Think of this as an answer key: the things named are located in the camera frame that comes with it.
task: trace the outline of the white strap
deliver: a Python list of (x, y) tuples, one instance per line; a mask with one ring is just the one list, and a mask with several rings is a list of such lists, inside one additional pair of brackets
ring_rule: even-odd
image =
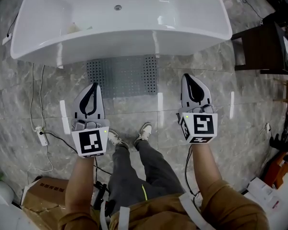
[(130, 208), (120, 207), (120, 218), (118, 230), (128, 230), (129, 227)]
[(181, 195), (179, 200), (188, 216), (200, 230), (215, 230), (208, 222), (205, 221), (202, 215), (195, 208), (194, 204), (189, 198), (188, 193)]
[(108, 230), (108, 225), (106, 222), (106, 215), (105, 215), (105, 208), (106, 208), (106, 201), (104, 200), (101, 203), (101, 207), (100, 207), (100, 225), (101, 225), (101, 229), (102, 230)]

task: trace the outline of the white bathtub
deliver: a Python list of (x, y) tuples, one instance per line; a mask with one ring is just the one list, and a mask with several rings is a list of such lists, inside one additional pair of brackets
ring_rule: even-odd
[[(80, 31), (69, 34), (74, 24)], [(222, 0), (24, 0), (11, 56), (61, 66), (117, 56), (191, 55), (231, 36)]]

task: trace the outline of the anti-slip mat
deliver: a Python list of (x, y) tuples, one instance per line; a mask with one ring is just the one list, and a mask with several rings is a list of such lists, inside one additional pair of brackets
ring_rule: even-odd
[(100, 85), (103, 98), (158, 93), (154, 55), (94, 59), (86, 67), (90, 82)]

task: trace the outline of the white sneaker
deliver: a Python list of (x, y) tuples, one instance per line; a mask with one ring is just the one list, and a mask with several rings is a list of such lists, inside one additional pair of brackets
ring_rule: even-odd
[(127, 149), (129, 149), (128, 144), (125, 141), (123, 141), (118, 135), (118, 133), (116, 133), (113, 129), (109, 129), (108, 139), (114, 146), (121, 144), (125, 146)]
[(138, 141), (138, 140), (147, 140), (149, 136), (152, 133), (152, 124), (151, 123), (146, 123), (143, 125), (143, 127), (141, 128), (141, 131), (139, 133), (139, 137), (134, 141), (134, 144)]

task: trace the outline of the gray marble floor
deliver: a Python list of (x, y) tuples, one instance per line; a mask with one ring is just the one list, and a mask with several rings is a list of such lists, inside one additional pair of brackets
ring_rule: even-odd
[[(260, 18), (250, 6), (241, 0), (223, 1), (234, 33), (259, 25)], [(265, 0), (248, 2), (261, 17), (273, 12)], [(10, 42), (1, 45), (21, 3), (22, 0), (2, 0), (0, 3), (0, 172), (4, 173), (4, 181), (14, 189), (18, 202), (26, 185), (28, 168), (51, 168), (46, 148), (39, 145), (29, 119), (33, 85), (33, 122), (36, 126), (41, 124), (38, 88), (42, 66), (35, 65), (32, 80), (32, 64), (13, 60)], [(164, 155), (185, 186), (183, 171), (189, 146), (184, 141), (175, 113), (180, 108), (181, 77), (190, 73), (201, 79), (212, 93), (218, 113), (219, 134), (211, 148), (222, 176), (237, 190), (243, 189), (250, 179), (260, 174), (272, 151), (268, 145), (269, 135), (260, 133), (265, 123), (271, 124), (274, 134), (282, 130), (286, 105), (273, 102), (273, 99), (282, 98), (284, 88), (273, 77), (286, 77), (260, 75), (257, 71), (235, 72), (236, 60), (231, 41), (192, 56), (161, 56), (158, 59), (158, 95), (104, 100), (111, 128), (132, 144), (142, 124), (151, 122), (151, 145)], [(72, 102), (87, 85), (84, 63), (64, 66), (64, 69), (45, 67), (42, 89), (45, 130), (72, 145), (72, 137), (63, 132), (60, 100), (66, 102), (70, 121)], [(54, 170), (42, 174), (68, 179), (76, 155), (60, 140), (51, 136), (48, 140), (49, 158)], [(113, 151), (109, 145), (108, 153), (98, 157), (98, 165), (109, 172), (112, 171)], [(134, 148), (131, 148), (131, 160), (139, 177), (144, 179), (144, 168)], [(192, 168), (190, 164), (187, 176), (191, 187), (197, 190)], [(29, 181), (39, 174), (39, 171), (30, 170)], [(107, 182), (109, 176), (98, 172), (98, 179)]]

